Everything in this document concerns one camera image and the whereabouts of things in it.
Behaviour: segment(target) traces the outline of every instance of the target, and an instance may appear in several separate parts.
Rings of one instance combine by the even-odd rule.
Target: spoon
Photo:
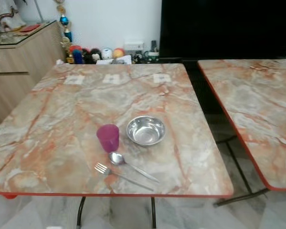
[[[129,166],[132,167],[134,170],[136,170],[137,172],[141,173],[143,176],[147,177],[148,179],[153,180],[153,181],[155,181],[155,182],[157,182],[157,183],[160,183],[160,181],[159,181],[157,178],[153,177],[152,175],[149,175],[149,174],[146,173],[145,171],[143,171],[143,170],[137,168],[136,166],[133,166],[133,165],[128,164],[128,163],[125,161],[123,155],[121,155],[121,154],[119,154],[119,153],[117,153],[117,152],[111,152],[111,153],[109,154],[109,159],[110,159],[111,163],[114,164],[115,166],[119,166],[119,165],[129,165]]]

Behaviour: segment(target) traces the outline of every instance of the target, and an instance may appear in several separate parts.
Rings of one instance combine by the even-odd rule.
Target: metal table leg
[[[250,193],[248,195],[244,195],[244,196],[240,196],[240,197],[235,197],[235,198],[231,198],[231,199],[227,199],[227,200],[223,200],[223,201],[218,201],[216,203],[213,204],[214,207],[220,207],[222,205],[226,205],[226,204],[231,204],[233,202],[237,202],[237,201],[240,201],[240,200],[245,200],[245,199],[250,199],[250,198],[254,198],[254,197],[257,197],[257,196],[260,196],[262,194],[265,194],[266,192],[270,191],[269,189],[267,188],[264,188],[260,191],[257,191],[257,192],[253,192],[253,193]]]
[[[154,197],[151,197],[151,199],[152,199],[153,228],[157,228],[157,224],[156,224],[156,206],[154,204]]]
[[[231,141],[231,140],[233,140],[233,139],[235,139],[235,138],[237,138],[237,136],[236,136],[236,135],[233,135],[232,137],[229,137],[229,138],[227,138],[227,139],[217,141],[216,144],[226,143],[226,142],[229,142],[229,141]]]
[[[78,208],[76,229],[81,229],[81,226],[82,226],[82,223],[81,223],[81,221],[82,221],[82,209],[84,207],[85,200],[86,200],[86,197],[82,197],[80,207]]]
[[[242,177],[242,179],[243,179],[243,181],[244,181],[244,183],[245,183],[245,186],[246,186],[248,192],[249,192],[250,194],[252,194],[252,190],[251,190],[251,187],[250,187],[250,185],[249,185],[249,182],[247,181],[247,179],[246,179],[246,177],[245,177],[245,175],[244,175],[244,172],[243,172],[242,168],[240,167],[240,165],[239,165],[239,163],[238,163],[238,161],[237,161],[237,159],[236,159],[236,157],[235,157],[235,155],[234,155],[234,152],[233,152],[232,148],[230,147],[230,144],[229,144],[228,142],[226,142],[225,144],[226,144],[226,146],[228,147],[228,150],[229,150],[229,152],[230,152],[231,158],[234,160],[234,163],[235,163],[235,165],[236,165],[236,167],[237,167],[237,170],[238,170],[240,176]]]

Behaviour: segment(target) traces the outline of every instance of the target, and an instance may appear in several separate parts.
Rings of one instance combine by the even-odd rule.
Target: tv screen
[[[162,0],[160,56],[286,57],[286,0]]]

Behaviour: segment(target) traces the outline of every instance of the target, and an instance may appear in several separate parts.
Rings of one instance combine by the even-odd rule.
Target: spoon handle
[[[131,165],[131,164],[128,164],[130,167],[132,167],[134,170],[136,170],[137,172],[139,172],[139,173],[141,173],[143,176],[145,176],[146,178],[148,178],[148,179],[150,179],[150,180],[153,180],[153,181],[155,181],[155,182],[157,182],[157,183],[160,183],[160,181],[157,179],[157,178],[155,178],[155,177],[153,177],[152,175],[149,175],[148,173],[146,173],[145,171],[143,171],[143,170],[141,170],[141,169],[139,169],[139,168],[137,168],[136,166],[133,166],[133,165]]]
[[[148,187],[148,186],[146,186],[146,185],[144,185],[144,184],[141,184],[141,183],[139,183],[139,182],[137,182],[137,181],[135,181],[135,180],[133,180],[133,179],[130,179],[130,178],[128,178],[128,177],[125,177],[125,176],[122,175],[122,174],[115,173],[115,172],[112,172],[112,173],[114,173],[115,175],[118,175],[118,176],[122,177],[122,178],[125,179],[125,180],[128,180],[129,182],[131,182],[131,183],[133,183],[133,184],[135,184],[135,185],[138,185],[138,186],[140,186],[140,187],[143,187],[143,188],[145,188],[145,189],[148,189],[148,190],[154,192],[154,189],[151,188],[151,187]]]

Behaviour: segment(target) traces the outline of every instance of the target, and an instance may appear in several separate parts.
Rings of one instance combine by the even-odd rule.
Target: white wall
[[[25,21],[39,21],[34,0],[16,0]],[[59,20],[54,0],[38,0],[45,20]],[[86,48],[123,47],[125,40],[151,40],[159,45],[162,0],[66,0],[73,43]]]

